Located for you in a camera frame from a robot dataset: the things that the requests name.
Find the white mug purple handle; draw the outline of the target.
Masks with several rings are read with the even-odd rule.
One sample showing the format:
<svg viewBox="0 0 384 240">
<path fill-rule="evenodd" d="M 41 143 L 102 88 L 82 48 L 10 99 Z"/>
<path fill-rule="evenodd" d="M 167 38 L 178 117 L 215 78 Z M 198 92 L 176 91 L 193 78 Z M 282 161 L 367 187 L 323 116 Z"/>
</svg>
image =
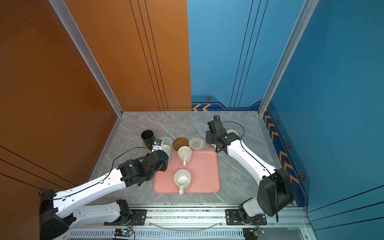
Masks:
<svg viewBox="0 0 384 240">
<path fill-rule="evenodd" d="M 232 129 L 230 129 L 230 130 L 227 130 L 227 133 L 228 133 L 228 134 L 230 134 L 230 133 L 234 133 L 236 136 L 239 137 L 239 133 L 238 133 L 236 130 L 232 130 Z"/>
</svg>

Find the white mug blue handle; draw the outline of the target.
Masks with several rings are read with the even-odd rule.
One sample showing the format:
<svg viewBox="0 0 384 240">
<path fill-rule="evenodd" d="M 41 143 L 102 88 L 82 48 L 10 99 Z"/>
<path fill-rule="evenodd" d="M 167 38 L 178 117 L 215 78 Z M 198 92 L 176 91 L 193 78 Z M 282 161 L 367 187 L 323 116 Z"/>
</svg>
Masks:
<svg viewBox="0 0 384 240">
<path fill-rule="evenodd" d="M 168 155 L 168 158 L 169 158 L 169 162 L 171 161 L 172 159 L 172 149 L 170 146 L 168 145 L 162 145 L 162 150 Z"/>
</svg>

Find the black mug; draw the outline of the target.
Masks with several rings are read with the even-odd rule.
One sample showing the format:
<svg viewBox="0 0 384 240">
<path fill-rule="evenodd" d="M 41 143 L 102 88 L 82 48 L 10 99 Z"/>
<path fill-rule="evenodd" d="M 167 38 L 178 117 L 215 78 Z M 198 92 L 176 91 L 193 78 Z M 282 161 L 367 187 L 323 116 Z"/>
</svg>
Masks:
<svg viewBox="0 0 384 240">
<path fill-rule="evenodd" d="M 155 142 L 155 135 L 152 130 L 145 130 L 141 133 L 141 138 L 143 140 L 143 144 L 148 148 L 151 149 L 153 147 L 153 144 Z"/>
</svg>

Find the grey round patterned coaster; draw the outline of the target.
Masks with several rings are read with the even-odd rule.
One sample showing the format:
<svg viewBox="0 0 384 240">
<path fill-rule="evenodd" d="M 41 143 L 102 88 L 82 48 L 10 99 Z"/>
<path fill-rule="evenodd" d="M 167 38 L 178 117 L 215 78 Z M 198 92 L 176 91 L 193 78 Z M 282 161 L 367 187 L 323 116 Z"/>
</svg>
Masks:
<svg viewBox="0 0 384 240">
<path fill-rule="evenodd" d="M 161 141 L 162 141 L 162 145 L 167 145 L 170 147 L 173 146 L 173 140 L 170 137 L 162 137 Z"/>
</svg>

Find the cream white mug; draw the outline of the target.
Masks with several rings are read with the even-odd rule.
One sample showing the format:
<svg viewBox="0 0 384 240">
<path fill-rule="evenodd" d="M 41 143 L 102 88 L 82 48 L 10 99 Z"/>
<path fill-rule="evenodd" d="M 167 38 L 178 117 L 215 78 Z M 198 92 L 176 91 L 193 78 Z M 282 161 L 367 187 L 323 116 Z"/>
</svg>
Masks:
<svg viewBox="0 0 384 240">
<path fill-rule="evenodd" d="M 178 156 L 185 167 L 192 159 L 192 149 L 188 146 L 182 146 L 178 149 Z"/>
</svg>

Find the woven orange round coaster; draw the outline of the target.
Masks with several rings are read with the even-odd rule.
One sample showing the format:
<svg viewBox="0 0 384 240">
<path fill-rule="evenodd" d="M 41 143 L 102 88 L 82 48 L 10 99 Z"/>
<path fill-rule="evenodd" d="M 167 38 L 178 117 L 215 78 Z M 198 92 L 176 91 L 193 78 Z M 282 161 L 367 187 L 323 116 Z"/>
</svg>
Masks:
<svg viewBox="0 0 384 240">
<path fill-rule="evenodd" d="M 148 142 L 142 142 L 142 147 L 145 149 L 150 149 L 150 144 Z"/>
</svg>

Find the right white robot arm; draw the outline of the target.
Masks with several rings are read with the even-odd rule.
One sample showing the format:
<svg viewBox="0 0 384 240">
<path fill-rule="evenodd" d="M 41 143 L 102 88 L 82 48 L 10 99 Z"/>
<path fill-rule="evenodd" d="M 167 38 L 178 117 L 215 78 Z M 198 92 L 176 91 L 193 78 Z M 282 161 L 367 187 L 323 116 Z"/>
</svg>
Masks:
<svg viewBox="0 0 384 240">
<path fill-rule="evenodd" d="M 278 219 L 278 212 L 295 201 L 288 171 L 268 164 L 250 150 L 241 137 L 228 133 L 220 116 L 214 116 L 207 124 L 207 144 L 215 145 L 217 153 L 222 151 L 237 160 L 259 185 L 257 196 L 239 205 L 240 221 L 250 225 L 261 215 Z"/>
</svg>

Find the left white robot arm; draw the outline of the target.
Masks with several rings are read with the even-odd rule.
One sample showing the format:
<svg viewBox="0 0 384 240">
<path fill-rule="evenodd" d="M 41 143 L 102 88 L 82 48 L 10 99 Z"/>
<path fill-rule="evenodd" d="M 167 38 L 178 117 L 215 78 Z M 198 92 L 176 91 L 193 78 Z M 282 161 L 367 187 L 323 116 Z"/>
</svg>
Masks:
<svg viewBox="0 0 384 240">
<path fill-rule="evenodd" d="M 41 190 L 40 239 L 55 239 L 81 225 L 128 223 L 132 219 L 132 211 L 125 200 L 95 206 L 90 203 L 132 185 L 140 186 L 156 172 L 166 171 L 168 162 L 167 153 L 162 150 L 152 151 L 143 157 L 127 160 L 107 174 L 75 188 L 60 192 Z"/>
</svg>

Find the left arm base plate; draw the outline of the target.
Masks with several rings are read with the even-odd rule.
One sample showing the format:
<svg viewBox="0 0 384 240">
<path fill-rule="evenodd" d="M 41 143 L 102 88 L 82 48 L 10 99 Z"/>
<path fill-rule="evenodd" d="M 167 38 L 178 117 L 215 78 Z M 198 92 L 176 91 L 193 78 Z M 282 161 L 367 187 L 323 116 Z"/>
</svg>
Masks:
<svg viewBox="0 0 384 240">
<path fill-rule="evenodd" d="M 143 226 L 147 217 L 147 210 L 135 209 L 131 210 L 132 214 L 129 216 L 120 216 L 112 223 L 104 222 L 104 226 Z"/>
</svg>

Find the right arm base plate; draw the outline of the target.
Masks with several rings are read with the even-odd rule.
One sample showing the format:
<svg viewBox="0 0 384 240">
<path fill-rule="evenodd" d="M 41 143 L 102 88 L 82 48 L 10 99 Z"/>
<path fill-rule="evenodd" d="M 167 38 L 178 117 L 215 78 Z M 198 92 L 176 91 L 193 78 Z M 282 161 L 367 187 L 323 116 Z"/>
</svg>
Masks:
<svg viewBox="0 0 384 240">
<path fill-rule="evenodd" d="M 236 225 L 258 225 L 258 226 L 266 226 L 267 219 L 264 214 L 259 214 L 250 219 L 250 221 L 246 222 L 245 220 L 241 219 L 241 216 L 239 214 L 239 210 L 235 209 L 226 209 L 226 224 L 228 226 L 236 226 Z"/>
</svg>

